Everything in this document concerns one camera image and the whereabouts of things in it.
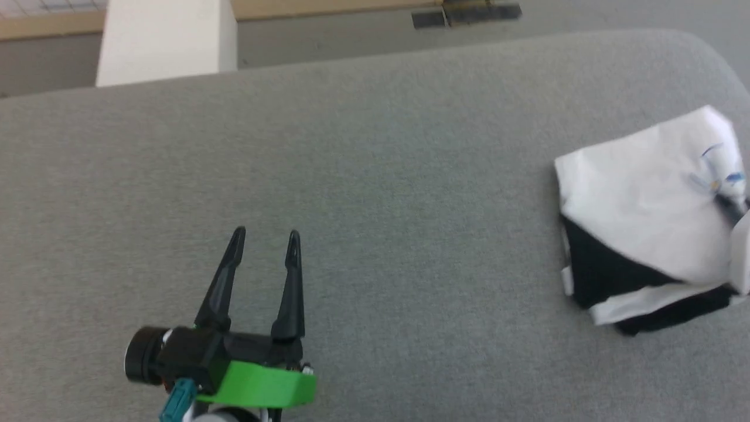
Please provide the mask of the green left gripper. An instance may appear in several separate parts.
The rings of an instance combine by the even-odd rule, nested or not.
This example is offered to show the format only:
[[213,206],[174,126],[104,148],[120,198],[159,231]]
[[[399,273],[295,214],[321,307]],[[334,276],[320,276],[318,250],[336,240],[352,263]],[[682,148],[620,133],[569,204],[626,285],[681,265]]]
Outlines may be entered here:
[[288,409],[313,401],[316,377],[303,363],[300,340],[305,336],[300,234],[292,230],[289,235],[287,275],[271,337],[228,332],[245,242],[246,227],[236,227],[196,314],[195,328],[145,326],[134,334],[124,355],[129,381],[171,392],[185,379],[195,387],[199,403],[233,407]]

